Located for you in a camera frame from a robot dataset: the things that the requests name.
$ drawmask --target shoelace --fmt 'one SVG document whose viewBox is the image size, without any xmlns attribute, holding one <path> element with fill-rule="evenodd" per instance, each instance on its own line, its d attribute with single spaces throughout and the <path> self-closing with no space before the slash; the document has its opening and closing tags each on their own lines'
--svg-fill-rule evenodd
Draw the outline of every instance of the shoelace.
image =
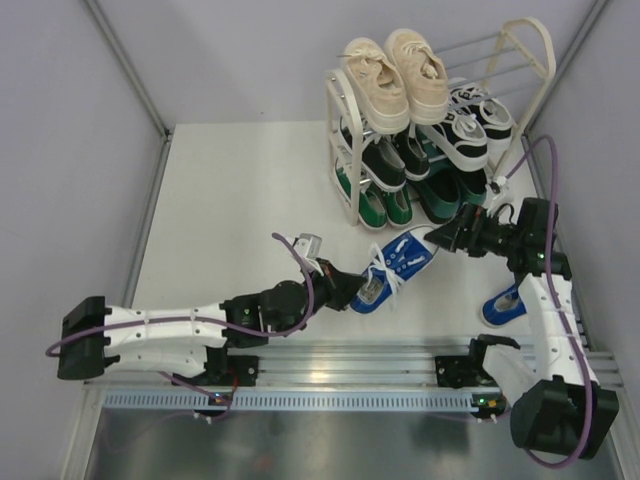
<svg viewBox="0 0 640 480">
<path fill-rule="evenodd" d="M 484 97 L 489 94 L 484 88 L 478 85 L 467 85 L 462 87 L 463 90 L 466 90 L 469 93 L 471 98 L 474 97 Z M 489 115 L 495 115 L 498 111 L 498 106 L 493 102 L 491 98 L 484 100 L 483 108 L 487 111 Z"/>
<path fill-rule="evenodd" d="M 400 287 L 404 284 L 404 280 L 396 274 L 395 270 L 389 268 L 387 263 L 391 264 L 391 261 L 384 258 L 382 250 L 380 250 L 380 247 L 377 243 L 371 244 L 371 247 L 369 247 L 369 253 L 373 256 L 373 260 L 371 261 L 371 265 L 369 265 L 369 268 L 367 268 L 367 285 L 369 285 L 373 280 L 372 270 L 375 269 L 383 272 L 385 277 L 387 278 L 387 283 L 391 288 L 391 308 L 395 308 L 396 295 L 398 295 Z"/>
<path fill-rule="evenodd" d="M 438 70 L 436 70 L 435 67 L 431 65 L 431 62 L 430 62 L 431 55 L 432 55 L 431 49 L 426 43 L 421 42 L 419 40 L 416 40 L 413 42 L 407 42 L 402 46 L 402 52 L 405 55 L 413 55 L 418 52 L 424 53 L 426 56 L 426 60 L 420 67 L 420 72 L 426 75 L 428 78 L 431 78 L 431 79 L 438 78 Z"/>
<path fill-rule="evenodd" d="M 384 53 L 382 53 L 381 51 L 375 50 L 373 48 L 368 48 L 368 47 L 356 48 L 350 54 L 338 55 L 338 56 L 349 57 L 349 58 L 359 58 L 360 63 L 362 63 L 363 65 L 369 65 L 370 61 L 380 62 L 385 58 Z"/>
<path fill-rule="evenodd" d="M 472 133 L 475 131 L 476 128 L 478 128 L 475 113 L 472 113 L 470 115 L 465 115 L 465 114 L 456 112 L 455 115 L 456 115 L 456 118 L 453 122 L 458 124 L 463 132 Z"/>
<path fill-rule="evenodd" d="M 402 240 L 395 249 L 395 253 L 391 254 L 391 259 L 395 258 L 396 255 L 404 248 L 405 244 L 408 242 L 408 239 Z M 369 253 L 373 256 L 373 260 L 371 261 L 371 265 L 367 268 L 367 285 L 371 283 L 373 280 L 373 272 L 372 270 L 380 270 L 384 273 L 387 283 L 391 288 L 391 308 L 396 307 L 397 303 L 397 295 L 400 291 L 402 285 L 404 285 L 405 281 L 396 273 L 396 271 L 389 267 L 391 265 L 391 259 L 384 258 L 382 250 L 378 246 L 377 243 L 372 243 L 371 247 L 369 247 Z M 417 263 L 423 262 L 425 260 L 424 255 L 421 255 L 413 260 L 409 260 L 405 265 L 410 267 Z"/>
</svg>

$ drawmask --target white wall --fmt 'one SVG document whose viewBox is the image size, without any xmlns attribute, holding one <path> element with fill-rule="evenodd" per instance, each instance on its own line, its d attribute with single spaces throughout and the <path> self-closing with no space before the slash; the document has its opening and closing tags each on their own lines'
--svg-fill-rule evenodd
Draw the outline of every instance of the white wall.
<svg viewBox="0 0 640 480">
<path fill-rule="evenodd" d="M 583 313 L 615 353 L 640 419 L 639 17 L 636 0 L 611 2 L 536 131 L 558 143 L 559 222 Z"/>
<path fill-rule="evenodd" d="M 353 38 L 396 28 L 446 46 L 538 17 L 565 51 L 592 0 L 102 0 L 170 124 L 319 120 L 323 73 Z M 481 46 L 488 52 L 493 42 Z M 451 52 L 445 62 L 473 56 Z M 461 69 L 452 74 L 471 75 Z M 513 82 L 522 77 L 516 74 Z M 523 97 L 506 99 L 516 113 Z"/>
<path fill-rule="evenodd" d="M 159 137 L 77 0 L 0 6 L 0 477 L 58 478 L 80 385 L 45 348 L 121 294 Z"/>
</svg>

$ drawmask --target white shoe rack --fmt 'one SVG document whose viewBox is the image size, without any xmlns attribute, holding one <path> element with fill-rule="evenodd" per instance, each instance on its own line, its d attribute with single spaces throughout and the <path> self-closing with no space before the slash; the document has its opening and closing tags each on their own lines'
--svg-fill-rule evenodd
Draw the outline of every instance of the white shoe rack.
<svg viewBox="0 0 640 480">
<path fill-rule="evenodd" d="M 532 50 L 516 35 L 515 30 L 523 31 L 524 28 L 529 27 L 529 30 L 533 30 L 542 39 L 544 45 L 544 58 L 533 54 Z M 463 83 L 455 83 L 449 85 L 450 88 L 456 88 L 467 83 L 480 83 L 480 85 L 488 89 L 491 93 L 481 98 L 473 99 L 467 102 L 456 104 L 450 108 L 459 109 L 461 107 L 479 103 L 483 100 L 491 98 L 504 97 L 511 93 L 520 90 L 531 90 L 532 96 L 524 113 L 514 125 L 513 135 L 509 148 L 502 154 L 499 161 L 494 165 L 491 161 L 488 167 L 493 174 L 493 177 L 503 175 L 505 172 L 505 161 L 512 154 L 516 142 L 519 142 L 522 134 L 528 123 L 531 121 L 533 114 L 538 109 L 540 102 L 542 101 L 547 89 L 553 77 L 556 73 L 556 59 L 553 52 L 553 43 L 551 36 L 547 28 L 537 19 L 532 17 L 521 18 L 506 22 L 500 31 L 489 35 L 484 35 L 479 38 L 467 40 L 464 42 L 449 45 L 445 48 L 434 49 L 434 53 L 441 56 L 443 53 L 450 50 L 461 49 L 463 47 L 470 47 L 481 42 L 487 42 L 491 39 L 496 39 L 494 48 L 492 51 L 477 55 L 470 60 L 459 62 L 455 64 L 447 65 L 446 58 L 443 59 L 447 73 L 454 71 L 455 69 L 469 65 L 472 63 L 488 60 L 485 72 L 475 78 L 469 78 Z M 529 43 L 531 43 L 530 36 L 527 36 Z M 504 68 L 498 68 L 500 57 L 511 53 L 518 52 L 523 57 L 524 61 L 516 63 L 515 65 L 509 65 Z M 501 88 L 494 90 L 491 88 L 491 81 L 497 77 L 507 75 L 517 70 L 531 69 L 538 77 L 537 80 L 518 84 L 511 87 Z M 358 224 L 358 209 L 360 202 L 360 192 L 363 188 L 371 182 L 370 179 L 365 178 L 362 170 L 362 143 L 363 143 L 363 124 L 362 114 L 358 108 L 358 102 L 356 101 L 355 94 L 351 88 L 351 84 L 346 75 L 341 69 L 329 70 L 325 74 L 325 85 L 327 89 L 327 136 L 329 139 L 329 174 L 332 179 L 335 178 L 333 170 L 335 168 L 336 158 L 338 159 L 339 166 L 341 166 L 347 173 L 349 183 L 351 184 L 351 198 L 350 202 L 343 200 L 349 217 L 349 222 L 352 225 Z M 343 118 L 344 125 L 349 128 L 351 136 L 353 138 L 353 144 L 351 148 L 351 154 L 347 155 L 341 140 L 339 132 L 339 122 L 336 121 L 335 110 L 337 107 L 339 115 Z M 430 161 L 440 160 L 440 157 L 431 158 Z"/>
</svg>

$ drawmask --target white platform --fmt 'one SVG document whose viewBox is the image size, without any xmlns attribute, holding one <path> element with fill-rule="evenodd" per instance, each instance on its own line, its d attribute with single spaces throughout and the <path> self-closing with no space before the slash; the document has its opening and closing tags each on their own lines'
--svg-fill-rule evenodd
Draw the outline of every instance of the white platform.
<svg viewBox="0 0 640 480">
<path fill-rule="evenodd" d="M 178 125 L 134 305 L 204 305 L 301 280 L 296 263 L 271 239 L 274 231 L 320 235 L 321 257 L 340 270 L 362 272 L 369 245 L 384 246 L 400 231 L 347 224 L 327 152 L 323 122 Z M 535 196 L 526 164 L 513 188 L 520 197 Z M 418 204 L 414 212 L 412 225 L 428 223 Z M 488 332 L 528 343 L 525 317 L 500 330 L 479 320 L 483 302 L 513 283 L 505 264 L 441 251 L 406 284 L 395 310 L 388 302 L 370 315 L 323 309 L 285 341 L 466 343 Z"/>
</svg>

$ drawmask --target blue canvas shoe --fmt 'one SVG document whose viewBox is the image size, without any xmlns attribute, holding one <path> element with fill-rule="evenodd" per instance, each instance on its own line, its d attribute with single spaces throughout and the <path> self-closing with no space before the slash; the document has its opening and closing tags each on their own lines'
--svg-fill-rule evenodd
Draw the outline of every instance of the blue canvas shoe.
<svg viewBox="0 0 640 480">
<path fill-rule="evenodd" d="M 482 319 L 490 327 L 502 327 L 525 313 L 527 310 L 515 285 L 500 292 L 482 306 Z"/>
<path fill-rule="evenodd" d="M 424 240 L 433 227 L 421 226 L 407 230 L 394 238 L 382 250 L 371 245 L 373 260 L 362 274 L 367 283 L 351 301 L 351 309 L 358 313 L 371 313 L 398 293 L 400 287 L 424 269 L 438 251 L 438 247 Z"/>
</svg>

